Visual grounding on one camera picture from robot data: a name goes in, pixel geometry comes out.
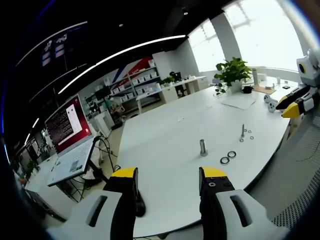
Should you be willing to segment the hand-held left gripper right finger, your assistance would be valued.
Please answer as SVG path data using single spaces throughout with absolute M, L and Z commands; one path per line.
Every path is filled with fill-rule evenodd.
M 283 240 L 290 231 L 272 223 L 266 209 L 218 168 L 199 167 L 199 196 L 205 240 Z

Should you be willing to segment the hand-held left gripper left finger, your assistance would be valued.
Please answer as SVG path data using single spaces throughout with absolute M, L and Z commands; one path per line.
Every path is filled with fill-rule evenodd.
M 50 227 L 53 240 L 132 240 L 138 200 L 138 168 L 114 172 L 103 190 L 93 190 L 59 227 Z

